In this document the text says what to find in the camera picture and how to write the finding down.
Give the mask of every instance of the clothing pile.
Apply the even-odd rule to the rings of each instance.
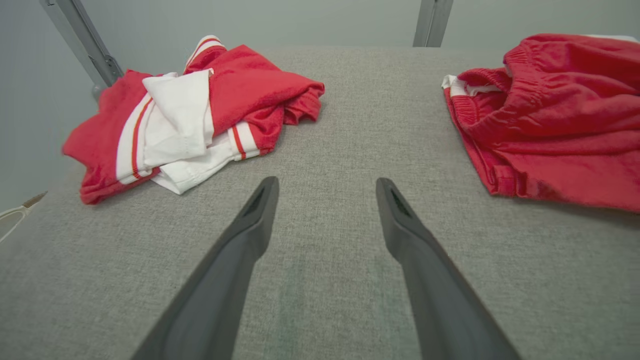
[[[442,85],[489,192],[640,212],[640,44],[541,34],[504,65]]]
[[[147,180],[177,193],[229,161],[273,151],[283,124],[315,121],[324,85],[281,71],[214,36],[199,41],[181,76],[128,70],[104,91],[99,112],[73,130],[63,153],[86,166],[85,204]]]

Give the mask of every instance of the gray fabric surface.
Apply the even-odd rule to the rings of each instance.
[[[273,154],[178,196],[147,183],[98,206],[82,169],[0,244],[1,359],[127,359],[266,176],[280,178],[269,249],[251,280],[236,359],[418,359],[375,180],[393,179],[526,359],[640,356],[640,218],[491,197],[440,89],[501,53],[267,49],[326,84],[319,122]]]

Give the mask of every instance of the white stripe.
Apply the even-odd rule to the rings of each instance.
[[[476,96],[479,92],[501,92],[502,90],[498,89],[495,85],[486,85],[486,86],[467,86],[467,91],[469,92],[469,96]]]
[[[131,184],[135,180],[137,180],[133,176],[133,164],[131,163],[131,152],[133,150],[133,133],[136,127],[136,122],[138,121],[138,117],[140,116],[142,109],[145,107],[145,104],[150,99],[151,96],[149,94],[145,94],[142,100],[133,109],[131,114],[129,114],[129,118],[127,118],[127,122],[125,122],[124,127],[122,128],[122,133],[120,133],[118,149],[116,151],[116,178],[123,184]],[[148,114],[150,113],[149,110],[152,108],[152,106],[153,104],[149,104],[149,106],[147,106],[147,113],[143,116],[142,121],[148,121]],[[142,164],[142,162],[140,161],[140,156],[145,147],[144,142],[142,143],[142,146],[140,145],[140,136],[143,136],[144,134],[144,131],[138,131],[138,153],[136,155],[138,164]],[[151,171],[145,170],[144,168],[139,168],[138,174],[144,177],[150,175]]]
[[[460,95],[476,96],[478,93],[481,93],[481,92],[484,93],[484,92],[494,92],[494,91],[500,92],[501,91],[495,85],[467,86],[466,81],[462,81],[458,79],[457,76],[453,76],[453,75],[447,75],[444,77],[444,80],[442,80],[442,88],[444,89],[451,88],[451,92],[449,94],[449,96],[451,97],[460,96]]]
[[[214,132],[215,128],[213,125],[213,115],[211,115],[211,103],[210,100],[207,100],[207,108],[204,110],[204,144],[207,147],[211,145],[213,141]]]
[[[249,123],[242,120],[236,124],[236,129],[238,130],[238,137],[240,138],[240,143],[242,144],[242,148],[247,158],[252,158],[254,156],[260,155],[260,151],[258,150],[257,145],[255,144],[255,140],[253,139],[253,134],[251,134],[251,129],[249,128]]]
[[[210,41],[206,44],[204,44],[203,46],[201,46],[205,41],[209,40],[209,39],[213,39],[215,41]],[[212,46],[222,46],[225,47],[224,45],[222,45],[222,43],[220,42],[220,39],[218,39],[218,37],[215,37],[213,35],[209,35],[206,37],[203,37],[199,42],[198,42],[198,46],[196,46],[196,49],[193,51],[193,53],[191,53],[191,56],[189,56],[189,58],[187,58],[187,64],[184,66],[184,69],[187,69],[187,66],[189,66],[189,64],[195,60],[195,58],[198,57],[198,55],[202,54],[203,51],[205,51],[206,49],[212,47]]]

